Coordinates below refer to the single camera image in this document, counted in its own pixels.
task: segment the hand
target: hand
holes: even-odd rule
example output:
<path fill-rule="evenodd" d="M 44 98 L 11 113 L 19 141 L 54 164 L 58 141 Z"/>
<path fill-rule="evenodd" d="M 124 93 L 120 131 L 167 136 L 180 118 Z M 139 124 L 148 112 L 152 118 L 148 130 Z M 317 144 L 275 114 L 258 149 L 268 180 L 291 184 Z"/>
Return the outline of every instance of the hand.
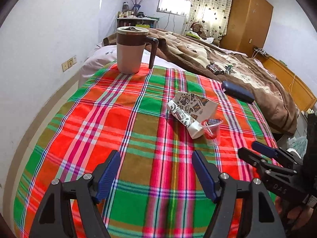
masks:
<path fill-rule="evenodd" d="M 280 215 L 282 213 L 282 199 L 280 197 L 276 197 L 275 199 L 275 208 Z M 288 215 L 288 219 L 293 219 L 295 220 L 298 215 L 301 213 L 302 207 L 298 206 L 294 209 L 292 209 Z M 313 209 L 305 206 L 303 212 L 301 213 L 300 217 L 298 218 L 296 224 L 293 226 L 292 230 L 296 230 L 307 224 L 307 222 L 310 220 L 311 216 L 313 214 Z"/>

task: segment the curtain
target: curtain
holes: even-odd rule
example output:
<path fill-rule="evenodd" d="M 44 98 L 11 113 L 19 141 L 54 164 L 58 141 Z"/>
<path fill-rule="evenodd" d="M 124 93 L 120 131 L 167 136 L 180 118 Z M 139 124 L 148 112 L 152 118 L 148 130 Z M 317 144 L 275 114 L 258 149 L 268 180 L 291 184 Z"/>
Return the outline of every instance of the curtain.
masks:
<path fill-rule="evenodd" d="M 200 23 L 207 37 L 221 39 L 227 32 L 232 0 L 191 0 L 182 30 L 186 34 L 193 23 Z"/>

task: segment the floor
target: floor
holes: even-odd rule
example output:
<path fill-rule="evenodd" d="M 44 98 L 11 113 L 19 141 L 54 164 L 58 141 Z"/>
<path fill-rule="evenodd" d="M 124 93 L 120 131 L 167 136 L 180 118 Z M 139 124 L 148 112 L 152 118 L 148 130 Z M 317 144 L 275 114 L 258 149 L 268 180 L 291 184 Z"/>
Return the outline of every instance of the floor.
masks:
<path fill-rule="evenodd" d="M 52 110 L 49 112 L 49 114 L 46 116 L 46 118 L 44 119 L 44 121 L 41 123 L 39 129 L 37 130 L 37 132 L 35 133 L 35 135 L 33 136 L 31 142 L 29 143 L 26 152 L 23 156 L 22 162 L 19 166 L 19 170 L 14 182 L 14 194 L 17 191 L 19 182 L 20 182 L 20 178 L 22 176 L 23 170 L 25 169 L 26 163 L 28 162 L 31 153 L 33 152 L 33 149 L 40 137 L 40 135 L 42 134 L 42 132 L 44 131 L 44 129 L 48 126 L 48 124 L 50 123 L 50 121 L 53 119 L 53 117 L 55 116 L 55 114 L 58 113 L 59 109 L 67 102 L 67 100 L 77 91 L 78 89 L 78 82 L 76 82 L 65 94 L 64 96 L 56 103 L 56 105 L 52 108 Z M 14 206 L 14 199 L 15 196 L 12 196 L 11 198 L 11 212 L 13 212 L 13 206 Z"/>
<path fill-rule="evenodd" d="M 297 118 L 297 129 L 295 132 L 294 137 L 299 138 L 307 135 L 307 120 L 306 118 L 300 114 L 300 116 Z M 278 142 L 277 145 L 282 149 L 288 149 L 287 146 L 287 136 L 283 136 Z"/>

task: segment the candy wrapper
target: candy wrapper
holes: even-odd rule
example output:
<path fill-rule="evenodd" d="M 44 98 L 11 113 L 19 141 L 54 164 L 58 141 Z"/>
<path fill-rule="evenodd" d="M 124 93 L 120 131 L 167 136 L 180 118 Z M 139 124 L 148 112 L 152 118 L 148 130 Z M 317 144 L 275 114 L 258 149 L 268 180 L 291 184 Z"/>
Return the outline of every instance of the candy wrapper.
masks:
<path fill-rule="evenodd" d="M 200 123 L 212 118 L 218 104 L 207 98 L 186 92 L 178 92 L 173 100 L 167 103 L 167 110 L 186 126 L 192 139 L 203 135 Z"/>

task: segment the plastic cup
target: plastic cup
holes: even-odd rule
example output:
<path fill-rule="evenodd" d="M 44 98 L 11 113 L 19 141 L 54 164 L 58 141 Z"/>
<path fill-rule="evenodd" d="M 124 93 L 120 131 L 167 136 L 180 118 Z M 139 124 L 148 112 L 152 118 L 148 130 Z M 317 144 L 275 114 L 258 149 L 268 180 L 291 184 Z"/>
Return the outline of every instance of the plastic cup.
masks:
<path fill-rule="evenodd" d="M 220 125 L 222 119 L 207 119 L 201 123 L 204 136 L 208 146 L 219 146 L 220 144 Z"/>

